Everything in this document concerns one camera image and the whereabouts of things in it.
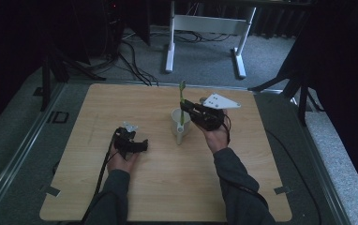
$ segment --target hand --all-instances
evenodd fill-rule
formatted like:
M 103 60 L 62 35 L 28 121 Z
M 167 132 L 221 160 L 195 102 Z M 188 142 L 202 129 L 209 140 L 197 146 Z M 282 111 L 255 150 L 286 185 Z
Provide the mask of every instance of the hand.
M 224 123 L 226 126 L 228 126 L 228 119 L 225 116 Z M 206 131 L 204 128 L 196 126 L 202 131 L 204 134 L 206 143 L 208 144 L 209 149 L 214 154 L 215 152 L 228 147 L 228 131 L 223 127 L 220 126 L 220 128 L 212 130 L 212 131 Z
M 139 153 L 135 153 L 128 160 L 125 160 L 114 146 L 112 146 L 109 156 L 110 160 L 107 163 L 107 171 L 122 170 L 130 174 L 138 156 Z

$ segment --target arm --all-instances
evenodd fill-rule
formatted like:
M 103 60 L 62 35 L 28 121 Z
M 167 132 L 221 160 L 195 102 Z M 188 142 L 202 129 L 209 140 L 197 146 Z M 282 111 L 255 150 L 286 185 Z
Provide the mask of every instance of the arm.
M 138 154 L 126 161 L 120 154 L 111 150 L 110 161 L 107 164 L 109 176 L 103 190 L 98 193 L 90 204 L 90 213 L 86 225 L 116 225 L 126 224 L 128 214 L 127 192 L 130 172 L 138 158 Z
M 213 131 L 206 131 L 202 127 L 199 129 L 214 155 L 229 224 L 275 224 L 263 202 L 258 197 L 241 190 L 247 188 L 257 192 L 259 184 L 247 173 L 240 158 L 228 147 L 228 130 L 223 126 Z

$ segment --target gray carpet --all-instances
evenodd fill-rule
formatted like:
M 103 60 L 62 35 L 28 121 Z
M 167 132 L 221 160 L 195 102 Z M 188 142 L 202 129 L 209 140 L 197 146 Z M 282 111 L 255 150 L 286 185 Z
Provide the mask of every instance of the gray carpet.
M 275 77 L 294 39 L 249 37 L 243 52 L 247 71 L 244 80 L 237 78 L 235 64 L 231 60 L 231 48 L 237 45 L 239 37 L 197 44 L 176 42 L 171 74 L 164 71 L 167 37 L 152 37 L 150 47 L 140 42 L 137 37 L 127 38 L 126 41 L 135 48 L 137 66 L 153 74 L 160 83 L 177 84 L 186 80 L 193 85 L 247 88 Z M 130 60 L 131 51 L 127 45 L 121 46 L 121 53 Z M 94 64 L 100 61 L 101 59 L 97 58 L 93 60 Z M 119 68 L 124 66 L 122 60 L 118 60 L 115 65 L 118 67 L 111 67 L 99 74 L 107 78 L 105 83 L 136 80 L 131 73 Z M 44 124 L 25 162 L 0 202 L 0 224 L 57 223 L 42 221 L 38 216 L 45 198 L 45 193 L 40 191 L 40 188 L 52 181 L 52 168 L 63 154 L 86 90 L 89 84 L 94 82 L 82 74 L 74 73 L 53 106 L 56 112 L 68 112 L 68 121 L 66 124 Z M 272 88 L 283 89 L 285 83 L 279 83 Z M 32 96 L 38 86 L 40 71 L 27 79 L 21 91 L 0 116 L 0 173 L 20 146 L 32 122 L 42 115 L 42 112 L 39 112 L 40 97 Z M 295 116 L 296 107 L 281 95 L 258 94 L 256 100 L 263 124 L 277 137 L 276 139 L 268 134 L 282 181 L 292 190 L 288 198 L 293 218 L 284 224 L 319 224 L 318 210 L 322 216 L 321 224 L 336 224 L 305 150 L 307 146 L 302 133 L 308 131 L 299 125 Z M 295 170 L 286 150 L 291 154 L 301 174 Z M 300 176 L 306 180 L 312 197 Z

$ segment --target wooden tabletop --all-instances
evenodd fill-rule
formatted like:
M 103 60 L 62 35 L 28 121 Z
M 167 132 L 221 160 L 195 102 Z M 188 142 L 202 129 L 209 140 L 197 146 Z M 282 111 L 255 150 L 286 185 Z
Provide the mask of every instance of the wooden tabletop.
M 230 147 L 261 185 L 277 221 L 291 219 L 276 163 L 252 93 L 190 88 L 184 98 L 199 102 L 212 93 L 239 102 L 231 109 Z M 226 221 L 216 170 L 202 133 L 191 125 L 181 145 L 171 132 L 171 112 L 179 107 L 179 88 L 93 84 L 89 88 L 40 216 L 44 220 L 80 220 L 92 200 L 112 134 L 127 121 L 139 126 L 136 142 L 149 140 L 129 184 L 129 221 Z

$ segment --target white metal stand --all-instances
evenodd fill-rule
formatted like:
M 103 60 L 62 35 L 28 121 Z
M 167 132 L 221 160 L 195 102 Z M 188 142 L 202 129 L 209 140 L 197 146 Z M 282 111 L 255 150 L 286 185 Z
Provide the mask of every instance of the white metal stand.
M 246 69 L 244 67 L 243 57 L 241 55 L 244 45 L 246 44 L 246 37 L 248 36 L 249 28 L 252 24 L 252 19 L 256 8 L 253 7 L 248 13 L 246 20 L 232 20 L 211 17 L 175 15 L 175 2 L 171 3 L 171 23 L 170 23 L 170 45 L 168 47 L 167 65 L 165 70 L 173 72 L 173 55 L 175 52 L 175 43 L 173 36 L 175 30 L 185 30 L 204 33 L 218 33 L 226 35 L 241 36 L 238 48 L 234 48 L 234 58 L 237 63 L 238 74 L 241 78 L 246 77 Z

